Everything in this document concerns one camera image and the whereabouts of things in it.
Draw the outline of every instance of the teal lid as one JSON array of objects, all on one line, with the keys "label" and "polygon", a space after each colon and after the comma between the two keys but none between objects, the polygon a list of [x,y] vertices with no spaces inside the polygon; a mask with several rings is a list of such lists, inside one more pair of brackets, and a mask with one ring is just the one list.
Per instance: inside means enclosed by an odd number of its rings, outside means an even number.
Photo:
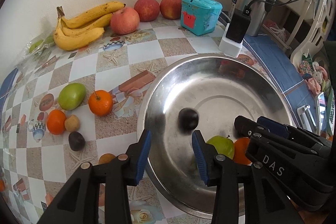
[{"label": "teal lid", "polygon": [[203,9],[221,9],[223,6],[215,0],[182,0]]}]

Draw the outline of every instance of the white letter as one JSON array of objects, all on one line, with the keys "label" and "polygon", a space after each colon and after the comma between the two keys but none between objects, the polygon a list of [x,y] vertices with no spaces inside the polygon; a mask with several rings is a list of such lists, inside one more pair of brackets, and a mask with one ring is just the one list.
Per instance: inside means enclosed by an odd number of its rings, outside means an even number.
[{"label": "white letter", "polygon": [[269,168],[272,168],[272,169],[273,169],[273,171],[274,171],[274,167],[275,167],[275,162],[274,162],[274,163],[272,163],[272,164],[269,166]]},{"label": "white letter", "polygon": [[284,170],[284,168],[283,168],[283,167],[280,167],[280,168],[279,168],[279,172],[277,172],[277,174],[278,174],[279,176],[281,176],[283,170]]},{"label": "white letter", "polygon": [[268,160],[269,160],[269,157],[268,157],[267,155],[265,155],[265,157],[264,157],[264,159],[262,160],[262,162],[266,164],[266,163],[268,163]]}]

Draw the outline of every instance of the stainless steel bowl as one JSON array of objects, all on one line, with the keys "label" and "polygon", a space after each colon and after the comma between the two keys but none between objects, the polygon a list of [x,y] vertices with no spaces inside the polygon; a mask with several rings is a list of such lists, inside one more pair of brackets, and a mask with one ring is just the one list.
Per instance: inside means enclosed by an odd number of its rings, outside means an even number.
[{"label": "stainless steel bowl", "polygon": [[[234,120],[259,116],[291,124],[281,94],[257,70],[239,60],[216,54],[184,58],[166,68],[143,99],[137,125],[153,133],[146,171],[167,200],[197,217],[212,217],[216,187],[201,180],[191,145],[191,132],[177,125],[179,111],[199,112],[196,129],[207,141],[215,135],[236,140]],[[240,186],[240,215],[244,214],[244,190]]]}]

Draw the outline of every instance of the blue gripper pad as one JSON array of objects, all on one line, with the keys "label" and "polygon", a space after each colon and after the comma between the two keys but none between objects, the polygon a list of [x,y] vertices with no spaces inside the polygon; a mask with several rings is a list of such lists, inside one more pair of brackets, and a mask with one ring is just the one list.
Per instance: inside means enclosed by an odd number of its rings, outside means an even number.
[{"label": "blue gripper pad", "polygon": [[289,133],[285,125],[275,122],[271,119],[268,119],[264,116],[260,116],[257,120],[257,123],[262,124],[264,127],[268,128],[269,131],[279,137],[288,139]]},{"label": "blue gripper pad", "polygon": [[145,172],[145,167],[147,163],[147,158],[149,155],[149,151],[151,149],[152,143],[152,132],[150,130],[147,131],[147,136],[143,142],[142,150],[140,152],[137,164],[136,164],[136,175],[135,180],[138,184],[140,180],[142,180],[143,173]]},{"label": "blue gripper pad", "polygon": [[208,176],[207,162],[204,158],[201,145],[196,137],[195,132],[193,132],[192,134],[192,146],[193,146],[193,150],[194,150],[194,154],[196,158],[199,175],[201,176],[201,179],[204,181],[204,183],[208,184],[209,176]]}]

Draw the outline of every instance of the label on thermos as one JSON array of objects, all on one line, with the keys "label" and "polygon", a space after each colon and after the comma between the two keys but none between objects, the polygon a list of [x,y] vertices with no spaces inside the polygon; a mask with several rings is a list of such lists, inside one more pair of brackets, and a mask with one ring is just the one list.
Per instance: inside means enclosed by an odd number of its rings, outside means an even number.
[{"label": "label on thermos", "polygon": [[231,8],[230,8],[229,15],[228,15],[230,19],[232,19],[233,13],[235,11],[236,3],[237,3],[237,0],[232,0]]}]

